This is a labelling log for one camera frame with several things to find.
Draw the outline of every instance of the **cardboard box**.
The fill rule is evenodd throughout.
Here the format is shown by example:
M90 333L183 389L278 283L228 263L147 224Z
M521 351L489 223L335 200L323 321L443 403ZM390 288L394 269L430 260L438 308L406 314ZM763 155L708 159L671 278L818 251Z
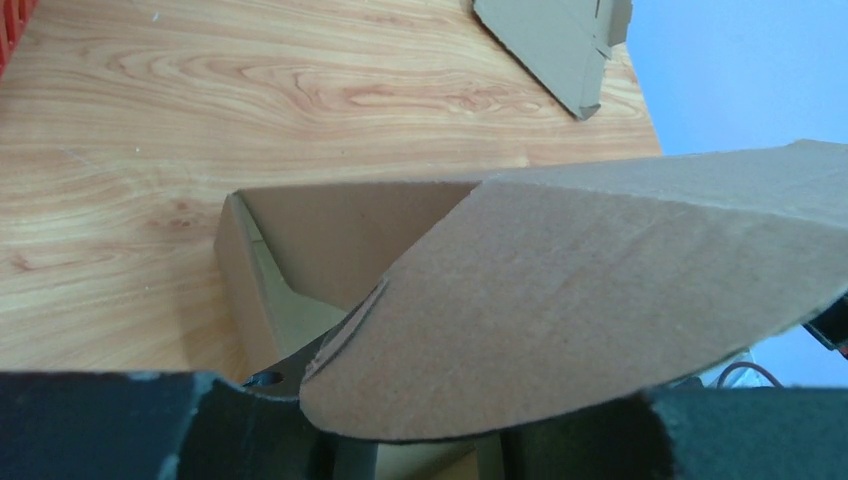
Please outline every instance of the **cardboard box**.
M600 108L604 65L624 43L630 0L475 0L474 12L579 120Z
M252 189L227 199L216 250L254 370L371 295L301 386L311 422L450 439L661 385L809 321L848 291L846 187L848 147L801 141ZM324 305L279 307L265 292L283 277L291 305Z

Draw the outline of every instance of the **cardboard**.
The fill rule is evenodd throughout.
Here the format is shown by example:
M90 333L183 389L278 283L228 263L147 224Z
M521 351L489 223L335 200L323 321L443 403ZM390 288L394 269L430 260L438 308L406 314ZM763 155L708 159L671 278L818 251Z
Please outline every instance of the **cardboard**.
M848 147L804 141L239 195L300 294L345 310L385 281L304 413L417 441L626 396L809 321L848 291L846 186ZM261 298L237 224L225 210L216 247L250 342L270 320L241 304Z
M356 192L362 192L356 186L351 185L350 187L351 189L345 190L343 194L348 198L357 197ZM324 191L321 187L302 187L302 189L295 189L294 195L303 195L302 198L310 198L310 195L314 194L316 189L319 194ZM271 209L269 211L273 212L276 209L274 207L275 201L279 200L283 205L286 205L289 198L286 195L278 196L278 190L254 190L230 195L224 205L219 233L215 242L218 263L224 273L232 312L241 329L246 346L245 350L248 354L248 363L252 371L261 371L276 363L279 359L291 355L336 325L345 316L345 310L295 293L280 272L279 265L271 254L269 244L265 241L243 200L243 196L246 194L251 202L256 202L256 209L264 211L266 208L263 207L268 207ZM406 197L406 200L411 203L398 202L397 199L391 198L392 191L392 188L377 189L376 192L372 191L369 194L369 198L380 200L380 192L383 192L387 195L386 200L392 200L391 203L386 205L395 205L407 212L414 212L416 203L427 200L427 194L422 190L423 196L413 194ZM438 193L443 200L447 199L448 203L453 205L458 201L457 198L467 195L468 191L470 191L469 187L460 187L456 192L438 187L433 193ZM434 201L431 206L438 204L438 201ZM303 208L303 205L297 202L289 205ZM332 217L330 213L332 209L326 208L326 206L321 206L321 208L325 215L330 214L330 217ZM276 210L282 213L286 211L286 208L283 206ZM342 217L345 217L349 212L341 211L339 213ZM380 217L381 220L402 220L391 218L393 213L388 208L383 210L382 215L388 216ZM274 218L273 215L269 218L263 217L266 222ZM357 225L356 218L364 223ZM348 224L348 226L352 228L353 232L362 235L361 239L374 241L375 238L379 237L378 232L368 230L369 220L367 217L356 218L354 223ZM322 221L332 222L332 218L328 219L320 215L316 217L316 220L319 220L319 223ZM426 223L431 222L430 224L432 224L436 221L436 219L427 220L426 215L417 215L412 220L407 226L413 229L412 236L416 238L422 234L418 232L418 229L423 228L422 232L426 231L426 228L429 228ZM424 226L419 225L422 220L425 221ZM276 228L272 226L266 228L266 230L277 232L277 228L280 228L279 233L284 235L285 239L283 242L274 243L274 246L277 253L282 254L280 248L284 245L295 249L295 251L298 248L308 247L307 244L299 244L296 240L296 233L290 232L296 232L298 228L309 228L310 226L315 227L316 224L310 225L308 222L293 218L291 223L277 223L275 224ZM400 240L402 240L401 237L393 239L394 242ZM332 242L326 245L334 251L344 253L339 251L336 248L337 245ZM387 246L386 243L380 244L379 242L370 245ZM408 245L397 247L395 249L396 254L399 255L406 247ZM359 253L367 254L366 258L369 260L378 258L378 261L387 261L379 260L379 256L385 255L386 252L389 252L389 250L382 249L368 253L368 249L363 248ZM354 277L351 285L357 285L360 281L359 277ZM380 445L377 451L376 478L384 480L428 478L434 472L445 468L448 464L472 450L473 444L469 442L403 446Z
M475 0L503 45L579 120L600 108L604 64L624 43L630 0Z

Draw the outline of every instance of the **cable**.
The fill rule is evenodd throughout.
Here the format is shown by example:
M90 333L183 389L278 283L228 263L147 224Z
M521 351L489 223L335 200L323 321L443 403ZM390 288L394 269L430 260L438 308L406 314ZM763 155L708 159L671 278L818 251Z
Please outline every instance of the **cable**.
M753 362L733 362L727 366L724 370L722 370L721 375L718 376L718 380L716 381L716 388L724 388L724 382L727 381L727 377L730 376L730 373L739 368L750 368L755 370L760 375L766 377L766 379L771 382L772 386L777 388L783 388L783 384L772 375L771 372L766 370L765 368L757 365Z

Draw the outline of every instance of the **wooden table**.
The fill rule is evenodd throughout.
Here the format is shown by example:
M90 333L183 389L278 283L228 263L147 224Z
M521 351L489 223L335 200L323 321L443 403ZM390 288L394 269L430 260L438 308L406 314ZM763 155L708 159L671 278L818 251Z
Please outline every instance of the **wooden table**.
M0 80L0 368L244 378L239 187L656 154L624 48L577 123L470 0L41 0Z

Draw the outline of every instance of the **blue wall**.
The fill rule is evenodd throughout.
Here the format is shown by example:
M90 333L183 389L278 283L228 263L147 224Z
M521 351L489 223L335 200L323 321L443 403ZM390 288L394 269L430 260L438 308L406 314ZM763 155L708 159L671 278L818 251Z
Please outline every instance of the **blue wall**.
M848 144L848 0L633 3L627 44L666 155ZM848 386L848 361L802 329L754 356L785 383Z

